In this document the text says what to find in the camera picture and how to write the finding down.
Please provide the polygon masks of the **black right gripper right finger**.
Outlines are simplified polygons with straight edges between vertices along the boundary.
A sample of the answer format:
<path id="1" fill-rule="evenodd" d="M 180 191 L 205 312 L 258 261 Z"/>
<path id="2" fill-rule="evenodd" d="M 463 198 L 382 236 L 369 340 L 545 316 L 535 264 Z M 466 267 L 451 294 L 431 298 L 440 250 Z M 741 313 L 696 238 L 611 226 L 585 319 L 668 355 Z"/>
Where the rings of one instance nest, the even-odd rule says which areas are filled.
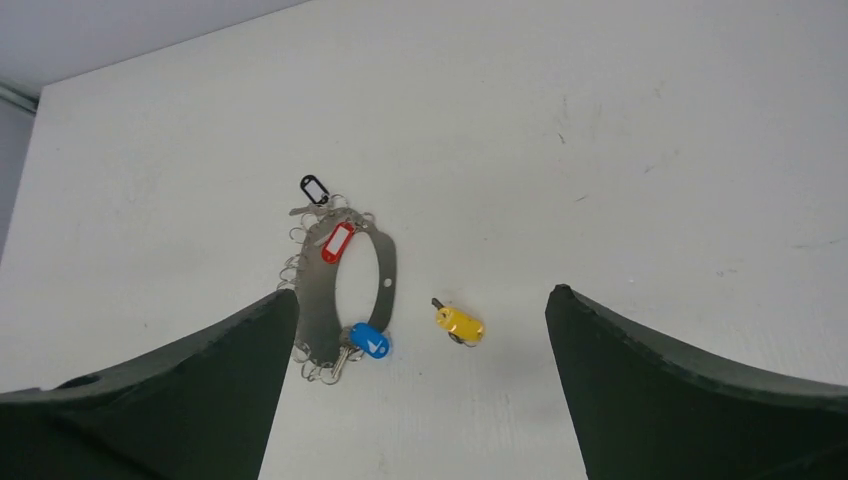
<path id="1" fill-rule="evenodd" d="M 545 319 L 591 479 L 843 479 L 847 389 L 723 358 L 565 284 Z"/>

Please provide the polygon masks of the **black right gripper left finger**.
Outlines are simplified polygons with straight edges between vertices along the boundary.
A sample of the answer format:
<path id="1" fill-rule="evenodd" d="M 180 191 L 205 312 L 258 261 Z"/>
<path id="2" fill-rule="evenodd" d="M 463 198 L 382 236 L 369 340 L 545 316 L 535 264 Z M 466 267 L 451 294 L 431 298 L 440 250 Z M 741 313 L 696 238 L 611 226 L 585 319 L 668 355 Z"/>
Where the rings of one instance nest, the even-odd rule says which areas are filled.
<path id="1" fill-rule="evenodd" d="M 279 290 L 51 390 L 1 397 L 5 479 L 255 479 L 299 305 Z"/>

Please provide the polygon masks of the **large steel keyring plate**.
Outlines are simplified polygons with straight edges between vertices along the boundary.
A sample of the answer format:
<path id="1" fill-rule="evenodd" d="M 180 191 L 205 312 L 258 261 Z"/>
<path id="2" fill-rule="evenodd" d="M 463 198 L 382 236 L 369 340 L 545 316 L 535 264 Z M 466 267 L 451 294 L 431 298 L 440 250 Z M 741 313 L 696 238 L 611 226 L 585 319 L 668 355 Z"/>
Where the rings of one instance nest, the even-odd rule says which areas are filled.
<path id="1" fill-rule="evenodd" d="M 371 242 L 376 254 L 379 286 L 369 318 L 361 322 L 368 323 L 387 337 L 395 302 L 396 246 L 388 234 L 377 228 L 372 214 L 351 208 L 340 194 L 332 195 L 326 205 L 298 207 L 290 214 L 301 220 L 299 226 L 289 231 L 290 239 L 300 246 L 300 252 L 286 261 L 279 273 L 277 288 L 293 290 L 300 305 L 293 359 L 301 365 L 301 376 L 310 382 L 319 381 L 327 385 L 341 346 L 355 347 L 349 341 L 349 331 L 359 322 L 344 322 L 339 316 L 336 287 L 341 262 L 324 262 L 321 258 L 322 245 L 334 227 L 344 221 L 354 224 L 356 233 L 353 238 L 365 236 Z M 356 348 L 346 364 L 365 355 Z"/>

